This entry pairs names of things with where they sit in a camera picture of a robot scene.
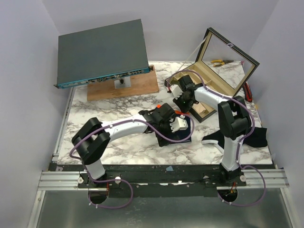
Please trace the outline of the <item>navy orange underwear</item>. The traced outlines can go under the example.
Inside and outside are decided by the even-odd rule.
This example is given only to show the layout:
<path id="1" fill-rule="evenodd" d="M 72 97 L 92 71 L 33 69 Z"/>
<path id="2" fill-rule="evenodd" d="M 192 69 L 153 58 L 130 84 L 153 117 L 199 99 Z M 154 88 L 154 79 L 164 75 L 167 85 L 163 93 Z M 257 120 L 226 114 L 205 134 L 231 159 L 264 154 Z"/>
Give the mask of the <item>navy orange underwear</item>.
<path id="1" fill-rule="evenodd" d="M 190 122 L 191 122 L 192 119 L 189 116 L 184 116 L 184 113 L 182 113 L 181 111 L 175 110 L 175 113 L 177 114 L 177 117 L 180 117 L 180 118 L 187 121 L 188 128 L 186 130 L 183 130 L 183 131 L 174 132 L 173 134 L 175 134 L 176 140 L 171 140 L 169 138 L 166 138 L 166 140 L 173 142 L 173 144 L 177 143 L 177 141 L 180 141 L 180 140 L 182 140 L 181 143 L 191 142 L 191 136 L 190 135 L 191 135 L 192 129 L 191 129 L 191 123 Z"/>

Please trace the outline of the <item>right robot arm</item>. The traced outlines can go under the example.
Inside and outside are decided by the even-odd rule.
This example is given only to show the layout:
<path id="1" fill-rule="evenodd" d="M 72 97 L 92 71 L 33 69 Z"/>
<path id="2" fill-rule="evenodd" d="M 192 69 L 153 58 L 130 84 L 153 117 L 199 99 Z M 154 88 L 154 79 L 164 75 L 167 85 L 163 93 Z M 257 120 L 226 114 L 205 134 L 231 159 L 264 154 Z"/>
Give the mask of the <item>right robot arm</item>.
<path id="1" fill-rule="evenodd" d="M 209 88 L 207 85 L 193 83 L 189 75 L 179 79 L 177 85 L 171 85 L 173 102 L 186 113 L 195 103 L 204 103 L 218 113 L 220 132 L 224 136 L 224 153 L 219 165 L 219 182 L 229 186 L 241 175 L 240 150 L 243 140 L 255 127 L 252 113 L 247 109 L 242 97 L 231 97 Z"/>

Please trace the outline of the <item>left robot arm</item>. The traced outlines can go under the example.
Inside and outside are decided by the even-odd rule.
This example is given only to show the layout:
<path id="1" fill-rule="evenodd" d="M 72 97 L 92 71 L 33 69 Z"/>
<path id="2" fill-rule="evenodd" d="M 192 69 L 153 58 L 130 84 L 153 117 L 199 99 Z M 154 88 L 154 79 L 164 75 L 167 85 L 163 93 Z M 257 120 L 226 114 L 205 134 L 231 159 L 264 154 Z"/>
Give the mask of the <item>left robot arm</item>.
<path id="1" fill-rule="evenodd" d="M 73 136 L 71 142 L 74 147 L 70 157 L 82 162 L 90 174 L 89 182 L 99 188 L 105 183 L 105 169 L 101 157 L 110 142 L 132 134 L 154 132 L 159 146 L 163 146 L 164 143 L 178 140 L 172 135 L 183 127 L 184 123 L 167 103 L 116 121 L 102 122 L 93 117 Z"/>

